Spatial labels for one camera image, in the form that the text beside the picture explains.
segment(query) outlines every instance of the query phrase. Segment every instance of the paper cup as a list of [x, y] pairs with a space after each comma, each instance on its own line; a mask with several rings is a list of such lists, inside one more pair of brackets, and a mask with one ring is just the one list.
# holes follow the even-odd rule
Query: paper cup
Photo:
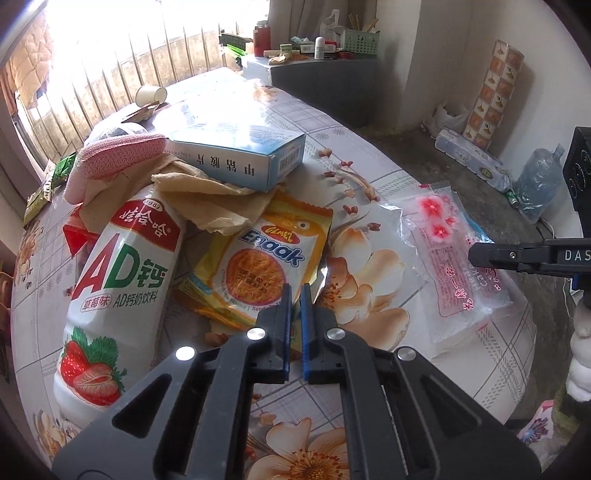
[[138, 106], [146, 106], [154, 102], [164, 103], [168, 92], [164, 87], [154, 85], [143, 85], [135, 94], [135, 103]]

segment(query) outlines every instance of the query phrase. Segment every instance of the ad calcium milk bottle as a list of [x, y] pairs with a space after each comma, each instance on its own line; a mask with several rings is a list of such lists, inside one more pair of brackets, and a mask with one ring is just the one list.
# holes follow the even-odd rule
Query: ad calcium milk bottle
[[92, 249], [54, 376], [61, 413], [79, 427], [150, 370], [183, 233], [184, 219], [152, 184], [117, 211]]

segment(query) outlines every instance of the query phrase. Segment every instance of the red label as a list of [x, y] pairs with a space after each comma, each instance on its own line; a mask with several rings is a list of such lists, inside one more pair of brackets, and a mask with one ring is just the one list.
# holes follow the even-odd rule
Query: red label
[[274, 238], [275, 240], [279, 240], [280, 242], [291, 245], [300, 243], [298, 236], [291, 230], [285, 230], [284, 228], [280, 228], [275, 225], [265, 225], [261, 230], [266, 235]]
[[111, 223], [133, 230], [160, 248], [174, 252], [181, 229], [156, 199], [126, 202], [113, 215]]

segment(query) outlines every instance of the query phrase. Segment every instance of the barcode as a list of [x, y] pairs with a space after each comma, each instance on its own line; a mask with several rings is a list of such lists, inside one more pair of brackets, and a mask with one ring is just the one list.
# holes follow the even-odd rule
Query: barcode
[[288, 156], [283, 158], [279, 163], [279, 173], [283, 172], [290, 164], [295, 162], [296, 158], [300, 155], [300, 149], [296, 148]]

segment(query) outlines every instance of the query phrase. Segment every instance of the small bottle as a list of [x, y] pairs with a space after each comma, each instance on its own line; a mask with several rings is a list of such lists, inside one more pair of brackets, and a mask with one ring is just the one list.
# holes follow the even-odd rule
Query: small bottle
[[269, 27], [267, 20], [256, 23], [252, 38], [254, 40], [255, 57], [263, 57], [265, 50], [271, 49], [271, 27]]
[[505, 192], [505, 197], [507, 197], [507, 200], [509, 200], [509, 205], [511, 205], [511, 208], [517, 209], [519, 206], [519, 200], [517, 200], [517, 197], [515, 197], [513, 190], [507, 189]]
[[324, 60], [324, 37], [316, 38], [316, 48], [314, 49], [314, 59]]

